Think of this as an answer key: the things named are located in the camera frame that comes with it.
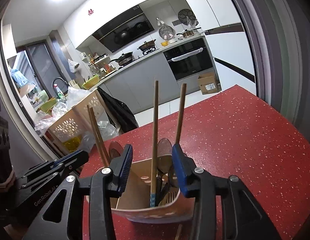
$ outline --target speckled countertop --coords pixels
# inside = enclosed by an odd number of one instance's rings
[[[175,139],[178,113],[159,120],[159,139]],[[152,124],[116,138],[133,145],[134,161],[151,157]],[[310,213],[310,144],[284,117],[239,86],[185,109],[181,147],[197,166],[211,174],[236,174],[276,226],[290,240]],[[102,166],[94,148],[81,177]],[[88,204],[84,202],[83,239],[88,240]],[[222,239],[217,202],[217,238]],[[113,215],[118,240],[174,239],[178,224],[147,225]],[[191,223],[183,223],[181,240]]]

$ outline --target gray cabinet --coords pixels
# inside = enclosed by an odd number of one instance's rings
[[[136,114],[139,112],[141,106],[125,81],[126,73],[127,70],[122,71],[121,73],[118,73],[109,80],[105,81],[103,84],[106,85],[112,97],[125,103],[133,114]]]
[[[157,53],[141,62],[143,64],[143,75],[147,77],[152,85],[154,94],[154,80],[159,81],[159,103],[163,104],[180,95],[180,88],[167,63],[163,53]]]
[[[193,92],[196,92],[196,91],[199,90],[199,85],[198,85],[197,79],[198,79],[199,75],[204,74],[204,73],[208,73],[208,72],[215,73],[214,69],[211,68],[211,69],[208,69],[208,70],[204,70],[204,71],[202,71],[200,73],[194,74],[194,75],[192,75],[190,77],[181,79],[177,83],[178,83],[180,88],[182,87],[183,83],[187,84],[187,86],[186,86],[186,95],[188,95],[190,93],[193,93]]]
[[[110,96],[112,96],[111,92],[108,90],[108,88],[106,87],[106,85],[103,83],[101,85],[99,85],[99,87],[101,89],[103,89],[107,94],[109,94]]]
[[[152,108],[154,102],[153,83],[150,82],[145,75],[145,72],[143,71],[145,69],[148,71],[149,66],[144,62],[144,60],[142,60],[122,72],[125,76],[125,81],[127,82],[129,89],[134,94],[140,105],[139,112]]]

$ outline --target black jacket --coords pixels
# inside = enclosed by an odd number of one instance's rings
[[[126,104],[111,97],[100,87],[98,87],[97,90],[102,96],[102,98],[104,99],[105,104],[107,105],[108,109],[117,119],[123,132],[129,132],[131,130],[138,128],[138,123],[135,119],[135,116],[133,115],[132,111],[128,108]],[[112,123],[112,125],[115,126],[111,118],[109,116],[108,118],[110,119],[110,122]]]

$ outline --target cardboard box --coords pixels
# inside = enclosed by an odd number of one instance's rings
[[[218,92],[218,87],[216,83],[215,73],[209,72],[199,75],[198,85],[203,95],[212,94]]]

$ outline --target oven handle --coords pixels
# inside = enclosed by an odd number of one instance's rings
[[[178,57],[173,57],[173,58],[172,58],[172,61],[180,61],[180,60],[186,59],[186,58],[188,58],[188,57],[190,57],[190,56],[199,54],[199,53],[201,53],[202,51],[203,51],[203,48],[199,48],[199,49],[196,49],[196,50],[194,50],[194,51],[192,51],[192,52],[186,53],[186,54],[184,54],[184,55],[181,55],[181,56],[178,56]]]

